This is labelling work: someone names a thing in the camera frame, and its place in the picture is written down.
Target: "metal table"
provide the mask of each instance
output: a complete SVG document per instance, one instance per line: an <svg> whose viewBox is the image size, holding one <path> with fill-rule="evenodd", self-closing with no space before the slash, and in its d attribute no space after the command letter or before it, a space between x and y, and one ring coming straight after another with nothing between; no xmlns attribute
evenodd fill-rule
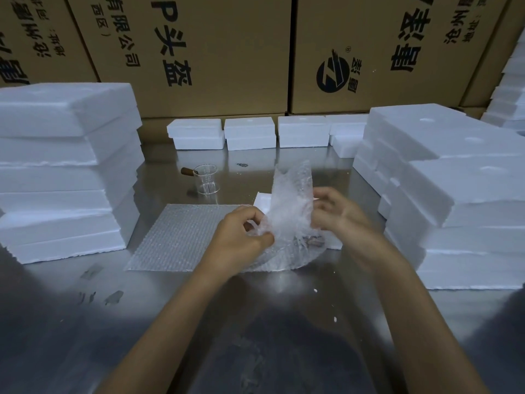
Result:
<svg viewBox="0 0 525 394"><path fill-rule="evenodd" d="M368 214L379 198L332 148L183 151L143 148L127 250L21 266L0 250L0 392L90 393L174 294L185 273L123 271L167 203L252 204L275 161L308 158L314 185L349 194ZM220 167L221 190L199 196L185 163ZM432 291L493 392L525 387L525 291ZM343 251L296 271L242 274L210 304L170 392L405 390L373 285Z"/></svg>

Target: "clear glass cup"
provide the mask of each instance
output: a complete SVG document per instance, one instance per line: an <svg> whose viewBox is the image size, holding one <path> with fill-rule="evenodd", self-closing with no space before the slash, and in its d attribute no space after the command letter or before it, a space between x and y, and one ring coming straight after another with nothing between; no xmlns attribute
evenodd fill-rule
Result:
<svg viewBox="0 0 525 394"><path fill-rule="evenodd" d="M214 164L201 164L193 169L197 192L203 195L216 193L220 187L216 182L217 166Z"/></svg>

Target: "brown handle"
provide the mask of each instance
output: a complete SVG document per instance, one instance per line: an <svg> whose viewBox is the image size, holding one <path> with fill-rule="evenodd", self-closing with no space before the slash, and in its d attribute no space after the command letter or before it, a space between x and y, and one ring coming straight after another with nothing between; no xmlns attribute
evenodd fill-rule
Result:
<svg viewBox="0 0 525 394"><path fill-rule="evenodd" d="M193 169L188 169L187 167L183 167L180 170L180 173L182 175L189 175L190 177L193 177L193 174L195 173Z"/></svg>

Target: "logo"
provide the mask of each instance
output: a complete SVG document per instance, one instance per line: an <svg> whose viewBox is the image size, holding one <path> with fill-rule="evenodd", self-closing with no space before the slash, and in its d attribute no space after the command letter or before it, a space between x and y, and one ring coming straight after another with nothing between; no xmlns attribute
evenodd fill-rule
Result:
<svg viewBox="0 0 525 394"><path fill-rule="evenodd" d="M350 77L350 66L348 62L332 50L332 56L328 63L324 61L317 70L317 85L328 93L342 89Z"/></svg>

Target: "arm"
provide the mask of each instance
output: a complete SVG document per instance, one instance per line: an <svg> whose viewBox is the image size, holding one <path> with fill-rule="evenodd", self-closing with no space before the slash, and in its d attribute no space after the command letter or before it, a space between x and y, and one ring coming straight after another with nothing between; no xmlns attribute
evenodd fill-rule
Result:
<svg viewBox="0 0 525 394"><path fill-rule="evenodd" d="M489 393L412 266L357 204L315 188L312 224L345 244L377 288L410 393Z"/></svg>
<svg viewBox="0 0 525 394"><path fill-rule="evenodd" d="M97 394L166 393L213 296L230 277L273 244L270 233L246 235L246 221L259 224L262 218L259 209L247 206L240 206L226 215L199 265L100 385Z"/></svg>

